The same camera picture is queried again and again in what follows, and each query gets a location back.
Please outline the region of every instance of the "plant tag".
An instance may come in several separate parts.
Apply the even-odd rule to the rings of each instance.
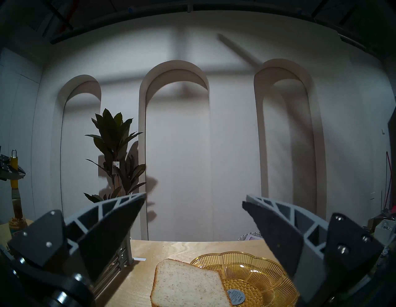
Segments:
[[[116,167],[120,168],[120,162],[119,161],[113,161],[113,175],[118,174],[118,169]]]
[[[239,305],[245,301],[245,294],[240,290],[230,289],[227,290],[227,293],[233,305]]]

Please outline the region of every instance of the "white wall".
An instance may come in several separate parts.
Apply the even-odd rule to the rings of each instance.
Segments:
[[[167,84],[147,102],[149,240],[213,240],[209,125],[208,90],[196,83]]]
[[[304,84],[288,70],[270,67],[255,76],[255,94],[262,195],[316,214],[315,145]]]
[[[77,87],[63,111],[61,137],[61,192],[65,218],[85,206],[92,205],[84,193],[99,194],[107,186],[107,175],[90,161],[98,163],[101,152],[91,137],[98,134],[91,118],[100,112],[99,84],[88,81]]]
[[[33,116],[42,67],[4,48],[0,55],[0,146],[10,156],[16,149],[18,164],[26,172],[19,181],[23,214],[36,219],[32,195],[31,141]],[[14,216],[9,181],[0,181],[0,223]]]
[[[234,45],[224,43],[218,34]],[[253,80],[262,63],[271,59],[295,62],[312,80],[310,88],[306,87],[308,93],[314,88],[326,150],[326,218],[342,212],[359,224],[367,223],[372,216],[373,154],[357,72],[345,44],[334,30],[320,25],[236,11],[130,20],[55,45],[40,83],[33,124],[33,189],[38,192],[34,193],[35,203],[40,204],[37,214],[60,207],[56,195],[60,191],[56,183],[59,146],[51,136],[59,129],[54,120],[61,112],[55,104],[61,88],[76,76],[92,76],[102,89],[101,111],[107,107],[112,113],[134,116],[133,132],[138,124],[141,81],[153,67],[175,59],[198,66],[209,83],[212,202],[219,205],[213,210],[218,221],[213,228],[214,240],[236,240],[256,229],[241,203],[246,194],[261,193]],[[382,74],[380,67],[375,69]],[[390,90],[387,78],[380,82]],[[51,159],[52,166],[40,163]],[[42,193],[46,189],[51,194]]]
[[[370,211],[372,216],[380,213],[381,204],[386,198],[385,175],[387,168],[386,152],[390,157],[388,121],[396,107],[392,88],[382,63],[358,48],[345,44],[349,52],[357,87],[361,93],[366,133],[369,136],[369,151],[364,153],[368,159],[365,164],[370,167]]]

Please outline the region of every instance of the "white bread slice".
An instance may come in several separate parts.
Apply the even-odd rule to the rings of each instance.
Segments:
[[[232,306],[219,272],[172,259],[155,268],[150,299],[153,307]]]

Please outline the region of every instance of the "amber glass plate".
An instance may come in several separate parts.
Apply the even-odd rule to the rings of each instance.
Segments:
[[[282,267],[269,259],[227,252],[202,255],[191,264],[219,271],[226,290],[242,291],[246,298],[238,307],[294,306],[299,296]]]

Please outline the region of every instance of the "plant leaf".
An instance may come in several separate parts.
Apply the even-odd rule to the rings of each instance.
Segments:
[[[94,120],[93,118],[91,118],[91,119],[92,119],[92,122],[95,124],[96,129],[99,130],[98,121]]]
[[[87,194],[87,193],[84,193],[84,195],[85,195],[90,201],[92,201],[92,202],[100,202],[100,201],[103,200],[103,199],[100,198],[99,195],[89,195],[89,194]]]
[[[118,151],[118,144],[121,142],[121,138],[118,135],[117,123],[108,109],[103,111],[103,121],[114,146],[113,150]]]
[[[128,142],[129,142],[130,140],[134,139],[135,137],[137,137],[137,136],[138,136],[139,134],[141,134],[141,133],[143,133],[143,132],[138,132],[138,133],[134,132],[134,133],[131,133],[126,139],[124,139],[124,140],[121,141],[120,148],[124,147],[126,144],[128,144]]]
[[[90,137],[93,137],[94,139],[96,138],[96,139],[99,139],[99,140],[102,140],[102,141],[103,141],[103,139],[102,139],[102,137],[101,137],[100,135],[96,135],[96,134],[86,134],[85,136],[90,136]]]
[[[138,181],[139,176],[141,174],[143,174],[145,170],[146,170],[146,164],[140,164],[140,165],[136,166],[135,169],[133,170],[131,183]]]
[[[101,153],[104,154],[105,161],[106,161],[107,165],[112,165],[113,164],[113,153],[112,153],[111,149],[106,147],[106,144],[102,140],[94,138],[93,142],[94,142],[96,148],[98,148],[101,151]]]
[[[138,185],[135,185],[132,187],[127,194],[132,193],[134,190],[136,190],[138,187],[141,187],[143,184],[146,184],[145,182],[139,183]]]
[[[121,112],[118,113],[116,116],[114,116],[114,120],[115,120],[115,122],[117,124],[117,129],[120,129],[121,125],[122,125],[122,114],[121,114]]]
[[[126,158],[125,158],[125,173],[127,175],[129,175],[130,168],[131,168],[131,157],[130,156],[126,156]]]
[[[133,118],[128,118],[120,127],[119,130],[119,137],[122,139],[124,137],[124,134],[129,132],[129,128],[131,126]]]
[[[122,183],[122,187],[124,188],[124,191],[128,191],[131,188],[131,181],[129,180],[129,177],[126,175],[125,172],[125,163],[122,163],[122,160],[120,161],[120,168],[118,169],[118,175],[121,178],[121,183]]]
[[[134,169],[135,169],[135,159],[133,158],[133,156],[131,156],[131,165],[129,167],[128,177],[132,178]]]
[[[101,135],[101,137],[103,139],[103,142],[105,143],[106,147],[108,147],[108,148],[110,148],[112,150],[116,150],[117,149],[116,148],[116,144],[114,144],[114,141],[113,141],[113,139],[111,138],[111,136],[110,136],[110,134],[108,132],[106,121],[99,114],[96,114],[96,119],[97,119],[97,122],[98,122],[99,133],[100,133],[100,135]]]
[[[121,191],[121,186],[119,186],[118,188],[116,188],[113,193],[111,194],[110,198],[116,198],[117,194]]]
[[[105,170],[105,168],[101,167],[99,164],[95,163],[94,161],[92,161],[90,159],[86,159],[86,160],[91,161],[92,163],[98,165],[101,169],[103,169],[106,172],[107,175],[109,175],[109,177],[111,177],[111,173],[109,171]]]

